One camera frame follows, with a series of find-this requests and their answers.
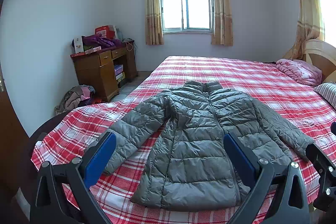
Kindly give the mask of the red plaid bed sheet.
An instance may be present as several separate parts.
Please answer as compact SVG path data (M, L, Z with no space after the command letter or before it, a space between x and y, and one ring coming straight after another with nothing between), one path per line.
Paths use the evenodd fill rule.
M217 81L257 98L311 136L331 159L335 159L335 135L330 131L335 110L312 87L301 85L281 73L274 64L253 61L170 56L134 91L123 99L77 108L37 142L31 162L38 169L44 161L64 164L76 156L113 122L140 102L162 90L187 81ZM91 188L99 205L113 223L226 223L235 209L179 212L148 209L132 203L152 145L153 135L115 173L102 176Z

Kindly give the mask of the white carton on desk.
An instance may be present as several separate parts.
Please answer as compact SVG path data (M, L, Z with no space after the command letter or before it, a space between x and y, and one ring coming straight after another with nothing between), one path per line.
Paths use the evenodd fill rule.
M76 54L84 52L83 40L81 36L75 37L72 40L72 45L75 49Z

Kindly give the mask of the right beige window curtain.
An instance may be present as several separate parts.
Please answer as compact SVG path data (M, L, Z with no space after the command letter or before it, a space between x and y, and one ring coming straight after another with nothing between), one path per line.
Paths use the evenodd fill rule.
M214 0L214 26L211 44L233 46L233 22L230 0Z

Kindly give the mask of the clothes pile on floor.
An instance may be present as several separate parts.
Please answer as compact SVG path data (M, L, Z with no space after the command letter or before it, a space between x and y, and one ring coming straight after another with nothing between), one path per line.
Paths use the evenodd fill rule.
M72 111L78 107L101 103L102 99L96 96L94 87L90 85L79 85L70 89L61 102L54 108L54 114L59 115Z

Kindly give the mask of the boxes inside desk shelf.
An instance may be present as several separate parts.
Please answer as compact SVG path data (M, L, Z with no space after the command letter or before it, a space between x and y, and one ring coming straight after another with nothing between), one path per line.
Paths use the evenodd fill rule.
M121 88L126 83L126 75L125 75L125 72L123 70L123 65L115 65L114 66L114 72L115 72L115 75L116 75L117 85L118 85L119 88Z

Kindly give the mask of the wooden desk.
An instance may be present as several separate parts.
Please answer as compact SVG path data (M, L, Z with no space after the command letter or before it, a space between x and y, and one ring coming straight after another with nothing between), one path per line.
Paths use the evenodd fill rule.
M116 65L123 66L125 80L131 82L138 76L135 64L135 44L131 40L119 46L72 56L78 83L94 87L96 95L108 102L119 93Z

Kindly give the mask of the beige curtain by headboard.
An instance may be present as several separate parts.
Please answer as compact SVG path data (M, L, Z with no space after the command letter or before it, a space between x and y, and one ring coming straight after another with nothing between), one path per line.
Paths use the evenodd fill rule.
M285 54L285 59L301 59L305 43L311 39L323 41L325 28L322 20L320 0L299 0L299 14L295 41Z

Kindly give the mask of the beige window curtain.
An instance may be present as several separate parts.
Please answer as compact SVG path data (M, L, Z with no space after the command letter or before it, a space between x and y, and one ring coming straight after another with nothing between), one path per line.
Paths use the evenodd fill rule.
M146 0L146 45L163 45L160 0Z
M211 44L233 46L233 22L230 0L214 0L214 26Z

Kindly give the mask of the left beige window curtain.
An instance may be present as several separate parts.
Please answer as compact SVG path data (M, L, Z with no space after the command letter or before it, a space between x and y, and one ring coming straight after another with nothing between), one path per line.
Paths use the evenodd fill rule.
M146 45L163 45L160 0L146 0Z

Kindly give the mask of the striped pillow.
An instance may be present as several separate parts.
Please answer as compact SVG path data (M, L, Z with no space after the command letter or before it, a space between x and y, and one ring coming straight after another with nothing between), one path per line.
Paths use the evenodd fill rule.
M336 107L336 84L335 83L323 83L314 88L314 91L318 93L332 108Z

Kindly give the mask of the grey quilted puffer jacket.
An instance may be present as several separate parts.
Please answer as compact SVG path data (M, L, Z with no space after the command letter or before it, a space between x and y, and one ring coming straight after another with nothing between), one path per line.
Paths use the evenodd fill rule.
M276 111L218 82L186 82L141 102L109 128L116 149L105 172L112 174L155 132L139 185L131 200L177 211L240 205L245 186L223 146L232 133L258 158L288 165L306 158L313 139Z

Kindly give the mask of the purple clothes on desk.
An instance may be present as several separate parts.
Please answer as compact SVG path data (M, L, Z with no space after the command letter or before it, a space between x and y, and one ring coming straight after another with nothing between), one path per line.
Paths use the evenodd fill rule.
M82 36L81 39L85 46L101 47L102 49L122 46L122 42L119 39L104 38L101 34Z

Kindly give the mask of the wooden headboard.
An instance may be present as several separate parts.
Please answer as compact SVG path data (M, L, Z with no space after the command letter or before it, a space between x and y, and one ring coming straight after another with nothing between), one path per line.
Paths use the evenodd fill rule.
M304 43L302 59L322 71L323 83L336 81L336 49L332 45L318 39L308 40Z

